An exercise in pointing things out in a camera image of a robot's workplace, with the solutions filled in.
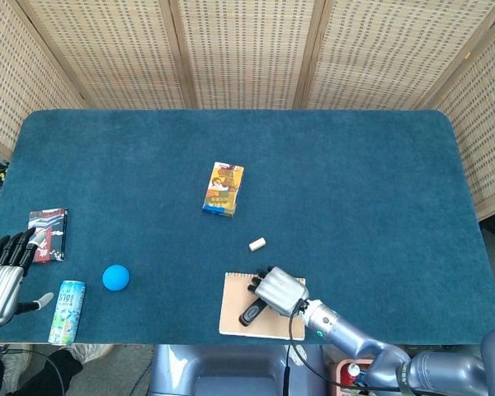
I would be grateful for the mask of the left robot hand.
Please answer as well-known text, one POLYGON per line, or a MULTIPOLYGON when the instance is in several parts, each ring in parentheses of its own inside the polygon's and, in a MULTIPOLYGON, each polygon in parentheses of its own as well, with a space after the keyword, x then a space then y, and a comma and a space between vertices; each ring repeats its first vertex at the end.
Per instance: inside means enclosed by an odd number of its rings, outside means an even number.
POLYGON ((0 239, 0 327, 17 315, 44 308, 54 298, 48 292, 31 302, 19 301, 22 282, 41 242, 42 235, 35 228, 0 239))

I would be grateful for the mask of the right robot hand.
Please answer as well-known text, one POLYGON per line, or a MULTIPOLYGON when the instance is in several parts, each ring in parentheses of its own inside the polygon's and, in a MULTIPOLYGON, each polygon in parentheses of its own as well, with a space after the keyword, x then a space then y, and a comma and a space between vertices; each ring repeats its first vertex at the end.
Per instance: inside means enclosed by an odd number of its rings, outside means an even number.
POLYGON ((287 318, 293 316, 298 304, 309 299, 309 290, 305 284, 278 266, 259 271, 247 289, 287 318))

